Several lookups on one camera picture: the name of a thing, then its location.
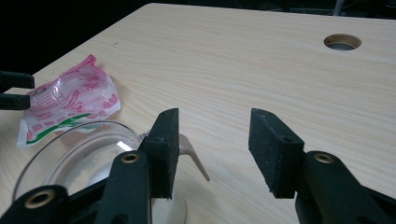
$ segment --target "clamp jaw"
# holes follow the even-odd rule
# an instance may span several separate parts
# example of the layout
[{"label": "clamp jaw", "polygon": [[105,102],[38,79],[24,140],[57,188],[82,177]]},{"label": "clamp jaw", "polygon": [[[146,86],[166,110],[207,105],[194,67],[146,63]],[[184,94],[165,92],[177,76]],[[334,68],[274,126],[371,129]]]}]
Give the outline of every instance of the clamp jaw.
[{"label": "clamp jaw", "polygon": [[278,199],[292,199],[300,223],[396,223],[396,200],[367,189],[340,159],[304,152],[304,141],[276,115],[252,109],[249,150]]},{"label": "clamp jaw", "polygon": [[12,87],[34,89],[35,79],[25,73],[0,71],[0,110],[24,110],[30,107],[29,95],[7,94]]}]

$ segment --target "wood grain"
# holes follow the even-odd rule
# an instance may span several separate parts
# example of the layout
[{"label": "wood grain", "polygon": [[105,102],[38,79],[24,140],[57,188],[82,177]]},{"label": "wood grain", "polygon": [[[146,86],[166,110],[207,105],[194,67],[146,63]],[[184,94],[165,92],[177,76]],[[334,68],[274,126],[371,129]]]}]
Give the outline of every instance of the wood grain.
[{"label": "wood grain", "polygon": [[[352,51],[325,37],[361,40]],[[187,223],[297,223],[248,151],[250,109],[277,114],[305,151],[339,157],[366,187],[396,198],[396,26],[393,21],[211,7],[144,6],[35,74],[55,79],[89,54],[111,75],[121,111],[110,119],[149,129],[178,107],[211,176],[187,157],[176,186]],[[42,146],[16,148],[21,112],[0,111],[0,214],[24,165]]]}]

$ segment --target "round hole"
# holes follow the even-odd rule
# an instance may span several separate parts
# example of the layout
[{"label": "round hole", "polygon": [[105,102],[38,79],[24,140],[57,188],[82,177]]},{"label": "round hole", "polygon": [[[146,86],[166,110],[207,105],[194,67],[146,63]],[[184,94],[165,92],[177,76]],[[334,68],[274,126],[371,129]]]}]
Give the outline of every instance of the round hole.
[{"label": "round hole", "polygon": [[361,46],[359,38],[345,34],[329,35],[324,39],[323,43],[329,49],[336,50],[353,50]]},{"label": "round hole", "polygon": [[317,161],[323,162],[323,163],[332,163],[334,162],[334,160],[332,159],[332,157],[325,155],[325,154],[316,154],[315,159]]},{"label": "round hole", "polygon": [[54,197],[55,192],[53,191],[53,189],[39,191],[26,200],[25,207],[29,209],[41,207],[52,201]]},{"label": "round hole", "polygon": [[358,216],[357,220],[362,224],[376,224],[376,221],[367,216]]},{"label": "round hole", "polygon": [[128,154],[122,157],[121,159],[124,163],[132,163],[139,160],[139,155],[137,154]]}]

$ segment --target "clear glass bowl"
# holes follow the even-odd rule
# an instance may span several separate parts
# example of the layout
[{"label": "clear glass bowl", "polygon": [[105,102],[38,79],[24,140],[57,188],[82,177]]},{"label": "clear glass bowl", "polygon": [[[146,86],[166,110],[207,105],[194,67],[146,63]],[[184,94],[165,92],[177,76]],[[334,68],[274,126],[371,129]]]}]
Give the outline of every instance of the clear glass bowl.
[{"label": "clear glass bowl", "polygon": [[[107,178],[121,152],[136,150],[144,135],[116,121],[81,124],[45,145],[26,165],[12,201],[44,185],[61,185],[72,195]],[[185,222],[185,201],[174,186],[173,200],[152,200],[153,223]]]}]

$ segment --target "pink plastic wrapper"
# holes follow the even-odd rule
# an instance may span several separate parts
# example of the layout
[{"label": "pink plastic wrapper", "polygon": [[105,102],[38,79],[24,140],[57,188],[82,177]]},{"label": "pink plastic wrapper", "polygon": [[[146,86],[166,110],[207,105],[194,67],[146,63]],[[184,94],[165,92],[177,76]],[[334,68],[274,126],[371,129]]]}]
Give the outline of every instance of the pink plastic wrapper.
[{"label": "pink plastic wrapper", "polygon": [[24,111],[17,147],[29,147],[47,134],[66,131],[84,122],[107,119],[120,110],[111,77],[89,55],[78,65],[33,91]]}]

